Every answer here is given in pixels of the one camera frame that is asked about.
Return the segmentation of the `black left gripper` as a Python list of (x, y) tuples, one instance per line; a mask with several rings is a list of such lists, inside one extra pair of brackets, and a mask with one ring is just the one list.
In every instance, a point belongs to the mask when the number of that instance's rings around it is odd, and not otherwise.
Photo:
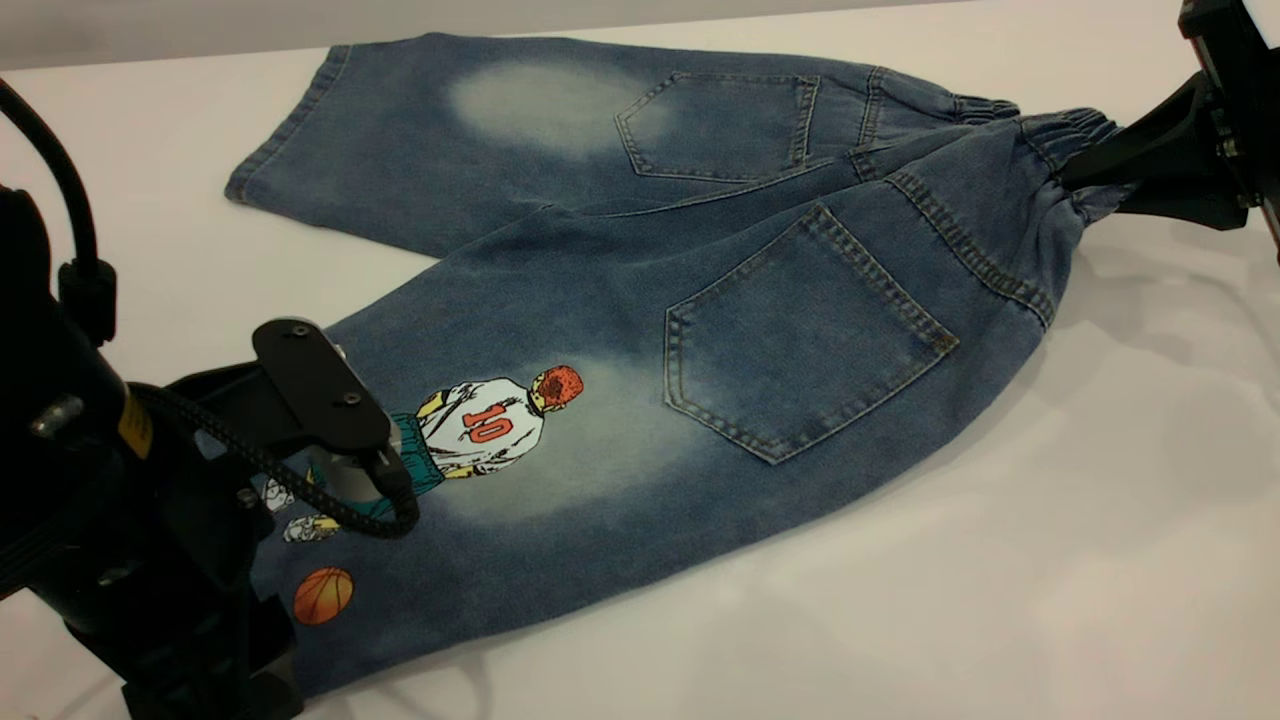
[(268, 518), (248, 482), (175, 441), (102, 483), (61, 552), (60, 615), (129, 717), (297, 717), (291, 624), (250, 580)]

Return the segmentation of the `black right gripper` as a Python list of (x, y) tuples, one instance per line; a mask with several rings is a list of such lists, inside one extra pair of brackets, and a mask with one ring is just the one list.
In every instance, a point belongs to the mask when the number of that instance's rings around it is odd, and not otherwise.
[(1184, 1), (1180, 31), (1201, 69), (1157, 108), (1074, 156), (1061, 169), (1066, 187), (1207, 181), (1217, 172), (1216, 133), (1204, 123), (1213, 96), (1222, 109), (1220, 155), (1244, 197), (1210, 184), (1143, 184), (1119, 214), (1161, 217), (1213, 231), (1247, 224), (1261, 211), (1276, 243), (1277, 49), (1267, 45), (1243, 1)]

